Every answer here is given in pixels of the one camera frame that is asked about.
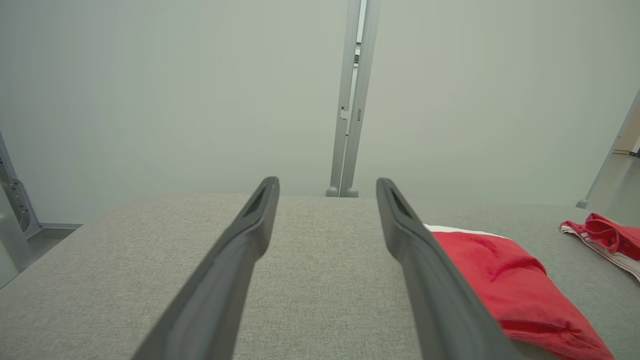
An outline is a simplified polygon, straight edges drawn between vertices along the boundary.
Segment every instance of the red towel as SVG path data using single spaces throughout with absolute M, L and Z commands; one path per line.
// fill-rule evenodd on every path
M 589 320 L 518 244 L 481 231 L 426 227 L 510 338 L 562 359 L 613 360 Z
M 560 231 L 578 236 L 592 250 L 640 281 L 640 229 L 592 213 L 582 224 L 565 221 Z
M 562 225 L 568 225 L 580 234 L 589 234 L 592 242 L 610 254 L 621 252 L 633 260 L 640 260 L 640 229 L 618 225 L 596 213 L 589 214 L 584 225 L 571 221 L 565 221 Z

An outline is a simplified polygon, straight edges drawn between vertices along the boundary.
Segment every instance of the white backdrop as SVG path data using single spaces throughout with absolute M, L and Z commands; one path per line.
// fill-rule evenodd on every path
M 640 88 L 635 0 L 382 4 L 354 187 L 574 206 Z
M 0 4 L 0 131 L 41 222 L 329 186 L 342 0 Z

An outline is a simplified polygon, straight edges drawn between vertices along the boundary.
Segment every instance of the vertical metal post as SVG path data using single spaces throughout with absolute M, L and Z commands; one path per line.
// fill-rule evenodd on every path
M 340 184 L 341 197 L 358 197 L 358 190 L 353 188 L 353 176 L 358 157 L 358 144 L 360 143 L 360 131 L 365 115 L 367 91 L 369 90 L 369 76 L 371 75 L 371 63 L 378 34 L 378 19 L 382 0 L 368 0 L 362 30 L 362 47 L 358 60 L 358 75 L 356 77 L 356 90 L 353 95 L 353 108 L 351 109 L 351 123 L 349 125 L 349 138 L 347 152 L 344 157 L 344 169 Z
M 360 19 L 361 0 L 349 0 L 347 9 L 347 28 L 344 35 L 344 52 L 342 54 L 342 75 L 340 78 L 340 95 L 338 98 L 338 112 L 335 121 L 335 138 L 333 141 L 333 163 L 331 167 L 331 181 L 326 196 L 337 197 L 340 190 L 340 175 L 342 174 L 342 160 L 344 142 L 346 141 L 347 119 L 342 118 L 342 112 L 349 110 L 351 96 L 351 80 L 353 78 L 353 59 L 356 53 L 358 37 L 358 20 Z
M 629 112 L 627 113 L 627 117 L 625 118 L 625 121 L 622 123 L 622 127 L 620 128 L 620 131 L 618 131 L 618 135 L 616 136 L 615 140 L 613 140 L 613 144 L 611 144 L 611 149 L 609 149 L 609 153 L 607 154 L 607 157 L 604 159 L 604 162 L 602 163 L 602 166 L 600 167 L 600 170 L 598 171 L 596 178 L 593 180 L 593 184 L 591 184 L 591 188 L 589 188 L 589 191 L 587 195 L 584 197 L 584 199 L 581 199 L 580 201 L 578 201 L 578 204 L 576 204 L 576 208 L 580 208 L 580 209 L 587 208 L 589 197 L 591 196 L 591 193 L 593 192 L 593 188 L 596 186 L 598 179 L 600 178 L 600 176 L 602 176 L 602 170 L 607 165 L 607 163 L 611 159 L 611 156 L 613 155 L 613 150 L 616 147 L 616 142 L 618 142 L 618 139 L 620 138 L 620 136 L 627 129 L 629 120 L 631 119 L 632 116 L 634 116 L 634 113 L 636 112 L 636 108 L 638 106 L 640 106 L 640 90 L 638 90 L 638 92 L 636 93 L 636 98 L 634 99 L 634 102 L 631 104 L 631 109 L 629 109 Z
M 40 224 L 33 212 L 24 185 L 18 180 L 18 175 L 9 158 L 9 151 L 4 144 L 2 133 L 0 133 L 0 184 L 13 207 L 15 217 L 20 224 L 22 232 L 24 232 L 25 238 L 37 233 L 40 230 Z
M 18 272 L 22 272 L 33 262 L 29 244 L 27 244 L 18 220 L 13 215 L 9 199 L 3 193 L 0 193 L 0 247 L 2 247 L 0 252 L 5 253 L 6 250 Z M 3 269 L 10 268 L 7 264 L 0 266 Z

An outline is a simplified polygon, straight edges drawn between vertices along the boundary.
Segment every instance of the metal frame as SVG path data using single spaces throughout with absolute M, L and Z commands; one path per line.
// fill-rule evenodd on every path
M 13 215 L 13 207 L 0 193 L 0 247 L 4 246 L 18 273 L 33 263 L 33 255 L 24 233 Z
M 620 131 L 618 131 L 618 134 L 616 135 L 616 138 L 613 140 L 613 143 L 611 144 L 611 149 L 609 149 L 609 153 L 607 154 L 607 157 L 604 159 L 604 162 L 602 163 L 602 166 L 600 167 L 600 170 L 598 171 L 598 174 L 596 175 L 596 178 L 593 180 L 593 184 L 591 184 L 591 188 L 589 188 L 589 191 L 588 191 L 587 195 L 584 197 L 584 199 L 581 199 L 580 201 L 578 201 L 578 203 L 575 205 L 576 208 L 580 208 L 580 209 L 586 209 L 587 208 L 587 205 L 588 205 L 588 202 L 589 202 L 589 197 L 591 196 L 591 193 L 593 192 L 593 189 L 595 188 L 596 183 L 598 182 L 598 180 L 602 176 L 602 170 L 604 169 L 606 164 L 611 159 L 611 156 L 613 155 L 613 150 L 615 150 L 616 142 L 618 142 L 618 138 L 620 136 L 622 136 L 622 134 L 627 129 L 627 126 L 629 124 L 629 120 L 631 120 L 631 117 L 636 112 L 636 108 L 638 106 L 640 106 L 640 90 L 638 90 L 638 92 L 636 93 L 636 98 L 634 99 L 634 102 L 631 104 L 631 108 L 629 109 L 629 112 L 627 113 L 627 117 L 625 117 L 625 121 L 622 123 L 622 127 L 620 128 Z
M 342 75 L 340 77 L 340 95 L 338 98 L 338 114 L 335 121 L 335 139 L 333 142 L 333 163 L 331 167 L 331 181 L 326 196 L 337 197 L 342 175 L 342 161 L 344 159 L 344 142 L 346 141 L 347 119 L 342 116 L 343 111 L 349 110 L 351 97 L 351 82 L 353 79 L 353 59 L 356 53 L 358 38 L 358 21 L 360 19 L 361 0 L 349 0 L 347 10 L 347 28 L 344 35 L 344 51 L 342 54 Z
M 24 185 L 22 184 L 22 181 L 19 180 L 18 174 L 15 172 L 15 168 L 11 163 L 9 150 L 6 148 L 2 133 L 0 133 L 0 159 L 2 160 L 1 165 L 4 165 L 4 169 L 9 176 L 8 186 L 11 187 L 6 189 L 7 196 L 12 198 L 9 199 L 9 202 L 14 206 L 20 206 L 23 214 L 26 213 L 29 217 L 29 225 L 26 229 L 23 229 L 25 238 L 29 238 L 40 231 L 40 224 L 38 223 L 36 213 L 33 211 L 33 206 L 31 206 L 31 201 L 27 196 L 27 191 L 24 189 Z
M 358 75 L 356 77 L 356 90 L 353 95 L 351 123 L 349 124 L 349 138 L 347 140 L 347 151 L 344 157 L 342 181 L 339 188 L 341 197 L 358 197 L 358 190 L 353 187 L 353 176 L 358 157 L 358 145 L 360 143 L 362 122 L 364 121 L 367 92 L 369 91 L 369 77 L 376 46 L 381 5 L 382 0 L 367 1 L 364 28 L 362 30 L 362 47 L 360 48 L 360 59 L 358 61 Z
M 69 230 L 75 230 L 75 229 L 80 229 L 80 227 L 82 226 L 82 224 L 62 224 L 62 223 L 58 223 L 58 222 L 41 222 L 40 223 L 40 230 L 42 229 L 69 229 Z

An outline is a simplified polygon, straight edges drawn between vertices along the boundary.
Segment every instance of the gray wall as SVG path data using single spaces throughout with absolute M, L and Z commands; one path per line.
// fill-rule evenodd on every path
M 329 186 L 347 2 L 0 4 L 0 131 L 41 222 Z
M 574 206 L 640 88 L 638 34 L 636 0 L 385 1 L 354 186 Z

